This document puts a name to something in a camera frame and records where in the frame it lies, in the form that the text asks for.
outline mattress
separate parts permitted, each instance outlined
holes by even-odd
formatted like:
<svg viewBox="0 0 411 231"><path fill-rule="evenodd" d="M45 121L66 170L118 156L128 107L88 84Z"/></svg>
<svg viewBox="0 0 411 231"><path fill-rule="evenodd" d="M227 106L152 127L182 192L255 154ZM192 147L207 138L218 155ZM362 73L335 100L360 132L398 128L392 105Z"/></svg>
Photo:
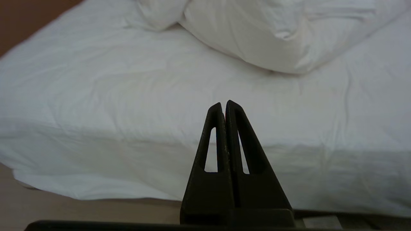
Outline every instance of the mattress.
<svg viewBox="0 0 411 231"><path fill-rule="evenodd" d="M181 200L207 109L250 120L291 205L411 215L411 12L304 76L88 0L0 60L0 161L76 199ZM209 147L215 168L215 139Z"/></svg>

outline white bed sheet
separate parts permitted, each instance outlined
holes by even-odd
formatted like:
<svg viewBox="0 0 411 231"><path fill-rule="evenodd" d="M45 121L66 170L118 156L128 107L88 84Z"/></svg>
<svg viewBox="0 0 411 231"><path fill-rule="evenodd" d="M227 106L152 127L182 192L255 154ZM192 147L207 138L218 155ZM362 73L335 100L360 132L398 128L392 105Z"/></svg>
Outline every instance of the white bed sheet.
<svg viewBox="0 0 411 231"><path fill-rule="evenodd" d="M179 200L208 107L232 99L293 207L411 215L410 11L294 76L179 26L132 28L133 7L88 0L0 60L0 161L17 180L77 199Z"/></svg>

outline white pillow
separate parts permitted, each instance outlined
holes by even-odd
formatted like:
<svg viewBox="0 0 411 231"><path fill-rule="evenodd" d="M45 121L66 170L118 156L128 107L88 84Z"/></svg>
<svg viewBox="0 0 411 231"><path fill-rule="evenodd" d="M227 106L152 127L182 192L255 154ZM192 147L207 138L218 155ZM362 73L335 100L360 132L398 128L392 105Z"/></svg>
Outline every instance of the white pillow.
<svg viewBox="0 0 411 231"><path fill-rule="evenodd" d="M188 0L137 0L144 24L149 30L164 30L176 24L183 16Z"/></svg>
<svg viewBox="0 0 411 231"><path fill-rule="evenodd" d="M246 62L305 73L410 5L409 0L191 0L180 23L209 46Z"/></svg>

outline wrinkled sheet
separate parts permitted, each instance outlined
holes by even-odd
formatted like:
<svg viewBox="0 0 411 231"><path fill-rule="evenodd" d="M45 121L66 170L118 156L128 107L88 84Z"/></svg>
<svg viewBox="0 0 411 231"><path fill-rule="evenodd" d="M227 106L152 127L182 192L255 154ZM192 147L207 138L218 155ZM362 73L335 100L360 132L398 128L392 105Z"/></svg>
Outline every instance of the wrinkled sheet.
<svg viewBox="0 0 411 231"><path fill-rule="evenodd" d="M0 161L17 180L77 199L180 200L207 109L232 99L294 208L411 215L410 11L297 76L179 26L134 28L134 4L88 0L0 60Z"/></svg>

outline floor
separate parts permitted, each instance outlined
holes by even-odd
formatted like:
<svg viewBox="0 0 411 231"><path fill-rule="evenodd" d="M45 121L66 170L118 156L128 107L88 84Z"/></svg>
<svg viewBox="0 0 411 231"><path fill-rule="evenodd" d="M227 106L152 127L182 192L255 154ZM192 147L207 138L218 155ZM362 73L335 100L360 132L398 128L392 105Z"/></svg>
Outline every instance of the floor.
<svg viewBox="0 0 411 231"><path fill-rule="evenodd" d="M22 187L0 164L0 230L22 231L34 221L87 220L178 224L180 202L156 199L79 201Z"/></svg>

